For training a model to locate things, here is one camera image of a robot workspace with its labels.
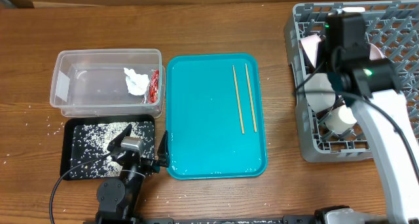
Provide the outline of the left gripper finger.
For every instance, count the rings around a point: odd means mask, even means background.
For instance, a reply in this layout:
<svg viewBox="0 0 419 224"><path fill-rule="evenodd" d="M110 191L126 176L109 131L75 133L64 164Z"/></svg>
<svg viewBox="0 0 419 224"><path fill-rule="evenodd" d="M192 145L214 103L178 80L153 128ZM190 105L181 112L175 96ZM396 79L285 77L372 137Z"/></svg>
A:
<svg viewBox="0 0 419 224"><path fill-rule="evenodd" d="M117 137L111 140L107 146L108 151L114 151L116 148L121 147L121 143L125 137L129 137L132 131L132 125L129 124Z"/></svg>
<svg viewBox="0 0 419 224"><path fill-rule="evenodd" d="M168 149L168 131L164 132L160 145L157 151L158 165L160 167L168 168L170 165L170 155Z"/></svg>

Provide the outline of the white tissue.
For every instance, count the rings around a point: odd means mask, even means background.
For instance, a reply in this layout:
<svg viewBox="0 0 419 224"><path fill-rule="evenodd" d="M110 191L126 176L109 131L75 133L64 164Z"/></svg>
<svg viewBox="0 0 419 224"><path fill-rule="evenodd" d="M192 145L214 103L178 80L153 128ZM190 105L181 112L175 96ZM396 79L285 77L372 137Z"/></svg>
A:
<svg viewBox="0 0 419 224"><path fill-rule="evenodd" d="M124 73L128 92L134 96L143 96L149 85L148 75L136 73L134 69L128 68L124 68Z"/></svg>

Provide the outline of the red snack wrapper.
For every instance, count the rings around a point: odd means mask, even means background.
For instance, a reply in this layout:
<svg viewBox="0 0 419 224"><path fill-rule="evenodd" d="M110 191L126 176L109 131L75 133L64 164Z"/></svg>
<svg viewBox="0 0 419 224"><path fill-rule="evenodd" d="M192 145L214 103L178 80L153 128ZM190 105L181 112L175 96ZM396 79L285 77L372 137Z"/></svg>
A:
<svg viewBox="0 0 419 224"><path fill-rule="evenodd" d="M158 99L158 90L159 90L159 70L153 71L151 80L148 84L147 91L144 95L142 103L156 103Z"/></svg>

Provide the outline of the wooden chopstick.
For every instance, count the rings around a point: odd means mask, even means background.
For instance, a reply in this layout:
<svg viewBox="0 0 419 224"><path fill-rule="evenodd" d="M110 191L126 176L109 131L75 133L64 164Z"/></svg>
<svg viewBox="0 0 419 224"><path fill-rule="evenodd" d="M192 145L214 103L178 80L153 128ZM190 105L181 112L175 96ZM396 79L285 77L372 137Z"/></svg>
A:
<svg viewBox="0 0 419 224"><path fill-rule="evenodd" d="M255 108L254 108L254 104L253 104L253 93L252 93L252 88L251 88L251 83L250 83L250 77L249 77L249 71L248 71L247 64L245 64L245 70L246 70L246 78L247 78L247 87L248 87L248 92L249 92L249 102L250 102L250 106L251 106L251 114L252 114L252 120L253 120L253 129L254 129L254 132L257 132Z"/></svg>
<svg viewBox="0 0 419 224"><path fill-rule="evenodd" d="M236 76L236 70L235 70L235 66L234 65L232 66L232 72L233 72L233 77L234 77L234 85L235 85L235 91L236 91L236 100L237 100L237 104L238 104L238 113L239 113L239 119L240 119L240 127L241 127L242 134L245 134L244 122L243 122L243 118L242 118L242 108L241 108L241 103L240 103L240 94L239 94L238 82L237 82L237 76Z"/></svg>

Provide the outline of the grey metal bowl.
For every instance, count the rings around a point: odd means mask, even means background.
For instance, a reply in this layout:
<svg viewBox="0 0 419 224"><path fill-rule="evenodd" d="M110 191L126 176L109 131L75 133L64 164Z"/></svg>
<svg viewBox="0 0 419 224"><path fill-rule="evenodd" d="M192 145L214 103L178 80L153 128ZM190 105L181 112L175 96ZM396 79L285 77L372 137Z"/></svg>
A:
<svg viewBox="0 0 419 224"><path fill-rule="evenodd" d="M335 93L326 73L316 73L304 85L306 99L312 111L319 113L335 104Z"/></svg>

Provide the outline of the white cup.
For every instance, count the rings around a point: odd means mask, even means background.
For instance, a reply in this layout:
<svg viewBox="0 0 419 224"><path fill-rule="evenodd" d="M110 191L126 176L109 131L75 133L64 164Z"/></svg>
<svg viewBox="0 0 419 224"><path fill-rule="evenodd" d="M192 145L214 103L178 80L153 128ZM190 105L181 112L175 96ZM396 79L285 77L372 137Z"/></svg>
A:
<svg viewBox="0 0 419 224"><path fill-rule="evenodd" d="M352 128L357 123L352 110L342 105L331 111L329 117L325 120L326 127L336 134L342 134L347 129Z"/></svg>

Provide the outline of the large white round plate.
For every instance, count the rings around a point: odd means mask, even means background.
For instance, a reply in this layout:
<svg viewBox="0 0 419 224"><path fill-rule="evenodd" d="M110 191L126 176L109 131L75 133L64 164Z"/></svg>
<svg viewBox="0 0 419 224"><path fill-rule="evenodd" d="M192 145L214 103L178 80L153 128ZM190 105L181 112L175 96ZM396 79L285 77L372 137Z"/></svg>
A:
<svg viewBox="0 0 419 224"><path fill-rule="evenodd" d="M382 53L382 51L374 44L369 43L370 45L370 54L369 59L370 60L380 60L386 58L385 55Z"/></svg>

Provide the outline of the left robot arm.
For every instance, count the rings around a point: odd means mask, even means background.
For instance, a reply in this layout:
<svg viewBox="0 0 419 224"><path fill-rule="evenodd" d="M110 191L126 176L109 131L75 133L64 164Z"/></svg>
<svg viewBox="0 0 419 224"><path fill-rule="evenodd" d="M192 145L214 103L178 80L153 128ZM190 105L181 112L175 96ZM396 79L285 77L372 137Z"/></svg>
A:
<svg viewBox="0 0 419 224"><path fill-rule="evenodd" d="M141 138L131 137L132 125L128 125L107 146L108 156L122 166L118 178L110 178L100 184L96 193L99 202L96 223L145 223L135 213L137 200L145 179L170 165L168 133L165 132L157 151L157 159L143 156Z"/></svg>

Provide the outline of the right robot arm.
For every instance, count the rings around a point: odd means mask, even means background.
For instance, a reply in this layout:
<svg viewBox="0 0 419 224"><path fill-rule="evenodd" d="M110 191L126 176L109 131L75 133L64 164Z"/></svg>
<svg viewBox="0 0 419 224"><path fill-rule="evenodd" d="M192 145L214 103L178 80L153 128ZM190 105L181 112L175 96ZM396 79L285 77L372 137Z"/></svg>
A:
<svg viewBox="0 0 419 224"><path fill-rule="evenodd" d="M418 222L418 142L393 63L370 47L336 47L328 78L360 125L378 168L390 223Z"/></svg>

